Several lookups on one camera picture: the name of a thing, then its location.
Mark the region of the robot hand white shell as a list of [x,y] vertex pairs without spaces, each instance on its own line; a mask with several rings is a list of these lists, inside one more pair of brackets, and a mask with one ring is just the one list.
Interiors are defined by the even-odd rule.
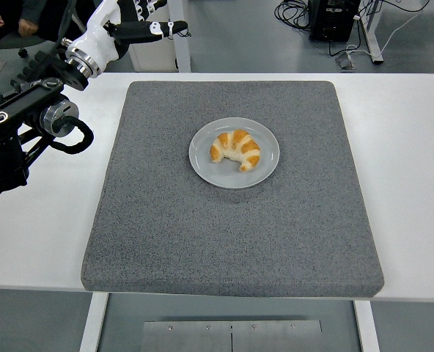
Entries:
[[129,45],[154,43],[188,29],[185,21],[148,21],[166,1],[102,1],[87,21],[87,30],[72,41],[66,62],[88,76],[98,76],[109,62],[122,58]]

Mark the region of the person's left hand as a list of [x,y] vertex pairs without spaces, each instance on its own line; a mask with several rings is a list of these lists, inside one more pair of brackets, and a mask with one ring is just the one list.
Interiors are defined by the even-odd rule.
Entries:
[[30,37],[38,32],[39,26],[27,19],[21,18],[18,22],[18,33],[22,37]]

